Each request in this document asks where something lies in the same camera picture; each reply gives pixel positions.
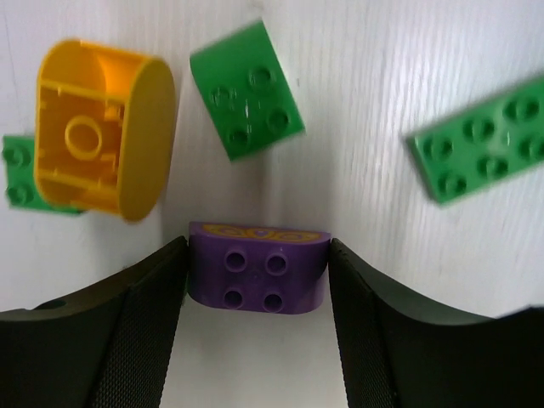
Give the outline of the orange transparent lego brick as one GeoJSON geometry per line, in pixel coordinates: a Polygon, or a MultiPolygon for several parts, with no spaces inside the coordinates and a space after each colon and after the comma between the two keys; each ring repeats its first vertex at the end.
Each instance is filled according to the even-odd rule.
{"type": "Polygon", "coordinates": [[[176,94],[156,56],[63,40],[37,76],[34,179],[55,206],[145,218],[167,182],[176,94]]]}

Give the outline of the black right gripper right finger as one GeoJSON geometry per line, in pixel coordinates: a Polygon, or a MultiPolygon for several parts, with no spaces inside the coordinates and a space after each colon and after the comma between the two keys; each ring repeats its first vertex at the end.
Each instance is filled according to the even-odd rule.
{"type": "Polygon", "coordinates": [[[437,302],[340,240],[329,280],[351,407],[540,407],[543,310],[498,318],[437,302]]]}

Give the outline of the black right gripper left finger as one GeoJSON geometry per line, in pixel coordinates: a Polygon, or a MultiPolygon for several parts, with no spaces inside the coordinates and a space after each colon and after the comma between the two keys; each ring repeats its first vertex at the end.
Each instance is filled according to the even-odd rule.
{"type": "Polygon", "coordinates": [[[3,407],[157,407],[184,299],[180,236],[34,309],[1,314],[3,407]]]}

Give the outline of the purple lego brick with studs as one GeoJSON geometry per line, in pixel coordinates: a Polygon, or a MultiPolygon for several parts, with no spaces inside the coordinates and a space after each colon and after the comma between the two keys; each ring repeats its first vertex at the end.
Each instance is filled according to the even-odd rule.
{"type": "Polygon", "coordinates": [[[190,222],[188,293],[215,309],[300,315],[325,295],[327,232],[190,222]]]}

